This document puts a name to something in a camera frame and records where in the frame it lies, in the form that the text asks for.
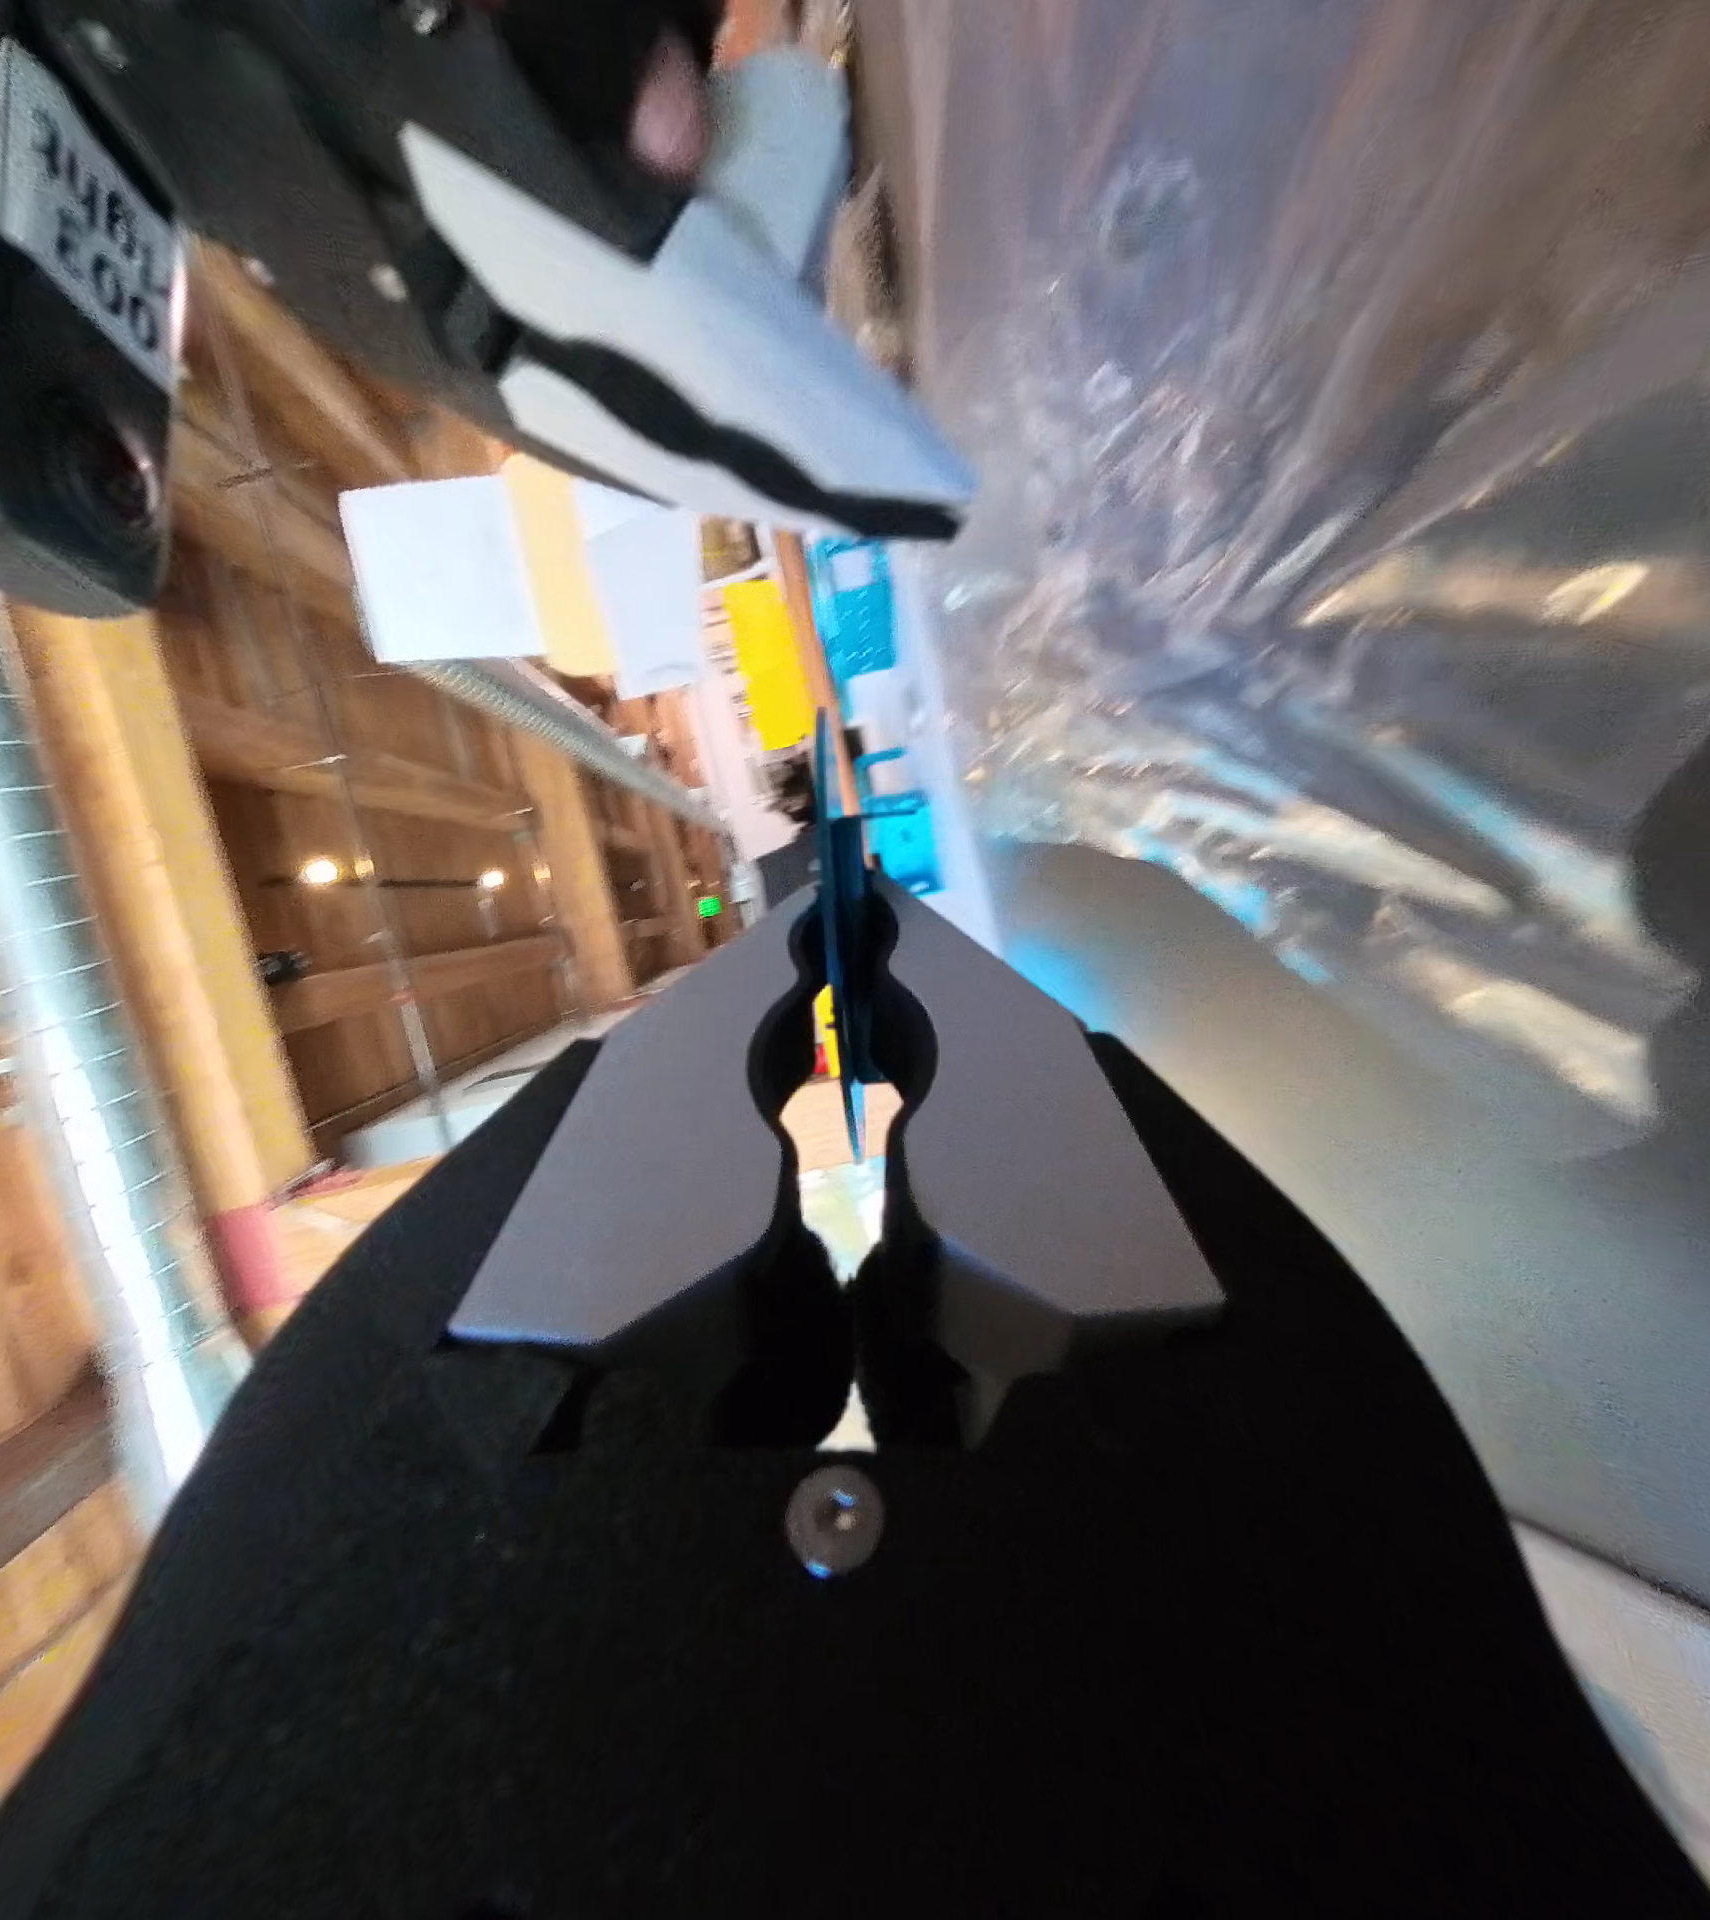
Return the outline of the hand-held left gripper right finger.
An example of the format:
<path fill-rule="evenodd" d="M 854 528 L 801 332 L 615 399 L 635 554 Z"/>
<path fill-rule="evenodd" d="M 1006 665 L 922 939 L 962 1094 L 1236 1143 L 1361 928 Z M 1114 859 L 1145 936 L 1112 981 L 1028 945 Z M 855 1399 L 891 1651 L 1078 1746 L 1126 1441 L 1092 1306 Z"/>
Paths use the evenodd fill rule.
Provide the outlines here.
<path fill-rule="evenodd" d="M 917 1018 L 900 1091 L 908 1229 L 932 1253 L 932 1344 L 958 1424 L 988 1429 L 1024 1380 L 1216 1323 L 1226 1294 L 1089 1032 L 889 879 L 880 983 Z"/>

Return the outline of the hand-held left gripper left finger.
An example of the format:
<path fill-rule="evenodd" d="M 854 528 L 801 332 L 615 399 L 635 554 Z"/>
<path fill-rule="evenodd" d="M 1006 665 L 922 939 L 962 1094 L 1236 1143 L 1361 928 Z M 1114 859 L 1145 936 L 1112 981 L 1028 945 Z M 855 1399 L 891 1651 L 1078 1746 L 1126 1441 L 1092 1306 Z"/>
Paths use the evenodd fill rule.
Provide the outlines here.
<path fill-rule="evenodd" d="M 809 1014 L 795 892 L 614 1026 L 448 1323 L 459 1344 L 614 1348 L 793 1197 L 775 1029 Z"/>

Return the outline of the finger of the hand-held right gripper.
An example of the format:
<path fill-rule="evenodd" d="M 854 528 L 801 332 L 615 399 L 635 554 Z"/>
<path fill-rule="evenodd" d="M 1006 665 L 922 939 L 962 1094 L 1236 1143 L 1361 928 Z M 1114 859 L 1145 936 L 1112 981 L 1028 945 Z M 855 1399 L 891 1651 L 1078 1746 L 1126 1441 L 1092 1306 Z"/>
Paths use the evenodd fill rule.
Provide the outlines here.
<path fill-rule="evenodd" d="M 552 368 L 566 352 L 596 349 L 650 371 L 712 418 L 767 420 L 775 392 L 875 394 L 908 405 L 952 448 L 917 403 L 707 200 L 682 204 L 642 260 L 424 126 L 408 123 L 400 149 L 413 198 L 461 274 L 444 310 L 452 342 L 495 392 L 522 342 Z M 962 464 L 968 509 L 976 485 Z"/>
<path fill-rule="evenodd" d="M 775 392 L 769 418 L 737 423 L 617 352 L 552 367 L 532 342 L 497 392 L 528 445 L 664 507 L 871 541 L 963 532 L 963 462 L 902 401 Z"/>

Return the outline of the blue round metal plate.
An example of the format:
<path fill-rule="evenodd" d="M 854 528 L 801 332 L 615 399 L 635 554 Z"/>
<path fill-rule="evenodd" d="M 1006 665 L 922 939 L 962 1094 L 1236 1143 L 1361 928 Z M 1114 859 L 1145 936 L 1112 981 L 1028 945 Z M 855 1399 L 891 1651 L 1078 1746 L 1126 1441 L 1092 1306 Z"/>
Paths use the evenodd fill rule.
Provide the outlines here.
<path fill-rule="evenodd" d="M 841 730 L 828 708 L 816 710 L 811 764 L 823 988 L 835 1032 L 841 1123 L 850 1156 L 868 1163 L 868 1091 L 889 1086 L 887 996 L 883 981 L 883 903 L 868 856 L 868 817 L 841 792 Z"/>

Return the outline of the person's right hand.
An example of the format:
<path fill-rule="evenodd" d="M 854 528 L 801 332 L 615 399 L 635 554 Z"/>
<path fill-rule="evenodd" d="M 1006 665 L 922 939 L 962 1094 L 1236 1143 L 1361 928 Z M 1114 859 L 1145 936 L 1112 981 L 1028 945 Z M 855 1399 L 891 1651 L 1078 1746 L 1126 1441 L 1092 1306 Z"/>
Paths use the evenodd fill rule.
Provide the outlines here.
<path fill-rule="evenodd" d="M 628 159 L 655 180 L 689 182 L 706 164 L 712 137 L 707 59 L 677 29 L 661 29 L 628 110 Z"/>

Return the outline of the pale yellow box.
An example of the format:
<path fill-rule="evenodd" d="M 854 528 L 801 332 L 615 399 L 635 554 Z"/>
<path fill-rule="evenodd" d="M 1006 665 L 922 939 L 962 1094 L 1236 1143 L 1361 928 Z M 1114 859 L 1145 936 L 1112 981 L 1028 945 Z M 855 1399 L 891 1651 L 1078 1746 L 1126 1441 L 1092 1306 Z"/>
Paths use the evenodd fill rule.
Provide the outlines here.
<path fill-rule="evenodd" d="M 511 452 L 500 479 L 522 545 L 547 671 L 611 683 L 617 656 L 587 564 L 575 481 L 525 452 Z"/>

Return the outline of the yellow sign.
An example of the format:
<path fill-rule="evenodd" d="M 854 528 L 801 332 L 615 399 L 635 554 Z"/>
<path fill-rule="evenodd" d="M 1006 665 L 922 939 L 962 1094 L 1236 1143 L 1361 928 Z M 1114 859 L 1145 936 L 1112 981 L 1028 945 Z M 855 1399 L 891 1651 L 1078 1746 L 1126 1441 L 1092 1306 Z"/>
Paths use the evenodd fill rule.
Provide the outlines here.
<path fill-rule="evenodd" d="M 749 729 L 765 755 L 808 746 L 820 705 L 809 686 L 788 600 L 772 578 L 720 588 Z"/>

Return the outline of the metal ceiling conduit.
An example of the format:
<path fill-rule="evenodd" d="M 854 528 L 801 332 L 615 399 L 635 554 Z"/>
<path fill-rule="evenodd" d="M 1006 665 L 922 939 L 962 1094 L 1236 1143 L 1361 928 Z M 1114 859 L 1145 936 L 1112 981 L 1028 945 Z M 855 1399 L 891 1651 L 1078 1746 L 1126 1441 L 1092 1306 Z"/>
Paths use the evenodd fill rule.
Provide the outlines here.
<path fill-rule="evenodd" d="M 634 748 L 596 712 L 532 667 L 471 658 L 413 660 L 400 665 L 411 678 L 444 699 L 476 710 L 502 726 L 532 736 L 562 758 L 659 809 L 694 830 L 728 838 L 730 828 L 701 795 L 650 756 Z"/>

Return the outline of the clear plastic bag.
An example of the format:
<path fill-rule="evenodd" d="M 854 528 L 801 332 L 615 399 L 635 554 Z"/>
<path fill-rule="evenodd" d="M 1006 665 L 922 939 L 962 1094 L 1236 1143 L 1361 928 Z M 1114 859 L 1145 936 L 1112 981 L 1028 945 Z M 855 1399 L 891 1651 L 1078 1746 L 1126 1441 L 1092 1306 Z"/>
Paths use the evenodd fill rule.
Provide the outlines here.
<path fill-rule="evenodd" d="M 852 5 L 981 825 L 1605 1155 L 1710 1116 L 1710 5 Z"/>

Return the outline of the white foam sheet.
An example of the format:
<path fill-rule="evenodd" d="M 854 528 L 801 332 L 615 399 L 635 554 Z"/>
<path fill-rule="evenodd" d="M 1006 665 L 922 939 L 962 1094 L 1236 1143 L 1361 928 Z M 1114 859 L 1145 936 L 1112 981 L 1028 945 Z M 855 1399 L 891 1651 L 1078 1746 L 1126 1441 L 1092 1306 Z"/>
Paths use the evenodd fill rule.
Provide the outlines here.
<path fill-rule="evenodd" d="M 1513 1525 L 1589 1706 L 1710 1886 L 1710 1611 Z"/>

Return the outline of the blue perforated metal bracket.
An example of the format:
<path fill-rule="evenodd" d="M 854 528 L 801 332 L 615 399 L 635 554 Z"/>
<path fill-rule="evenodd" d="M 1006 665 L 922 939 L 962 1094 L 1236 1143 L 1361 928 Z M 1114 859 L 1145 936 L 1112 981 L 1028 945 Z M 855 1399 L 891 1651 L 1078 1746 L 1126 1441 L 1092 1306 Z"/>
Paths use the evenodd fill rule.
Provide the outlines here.
<path fill-rule="evenodd" d="M 816 637 L 838 688 L 898 667 L 896 598 L 880 541 L 823 536 L 804 545 Z"/>
<path fill-rule="evenodd" d="M 852 763 L 871 861 L 904 892 L 953 912 L 981 892 L 984 868 L 963 785 L 936 746 L 870 748 Z"/>

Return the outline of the silver ventilation duct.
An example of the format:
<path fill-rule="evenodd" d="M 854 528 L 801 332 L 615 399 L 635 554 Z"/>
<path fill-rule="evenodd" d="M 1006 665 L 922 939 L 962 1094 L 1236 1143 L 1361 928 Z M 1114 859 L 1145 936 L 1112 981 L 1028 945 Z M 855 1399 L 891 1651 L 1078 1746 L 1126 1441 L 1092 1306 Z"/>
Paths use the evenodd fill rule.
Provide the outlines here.
<path fill-rule="evenodd" d="M 65 825 L 0 605 L 0 1046 L 97 1334 L 127 1503 L 153 1533 L 247 1369 Z"/>

